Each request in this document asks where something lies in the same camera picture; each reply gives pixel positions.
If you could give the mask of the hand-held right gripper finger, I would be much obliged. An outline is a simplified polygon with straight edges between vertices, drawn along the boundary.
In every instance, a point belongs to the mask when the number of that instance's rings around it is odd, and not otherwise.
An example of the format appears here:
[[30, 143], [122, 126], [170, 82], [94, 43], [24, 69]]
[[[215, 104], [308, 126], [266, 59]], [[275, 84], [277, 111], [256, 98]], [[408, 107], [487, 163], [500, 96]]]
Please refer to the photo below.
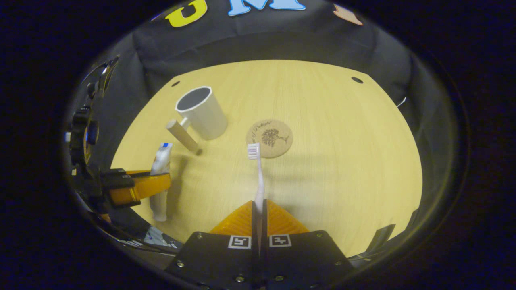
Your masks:
[[252, 290], [258, 270], [253, 201], [230, 213], [209, 232], [194, 232], [166, 267], [190, 290]]
[[308, 230], [291, 213], [266, 200], [263, 279], [268, 290], [331, 290], [354, 266], [324, 230]]

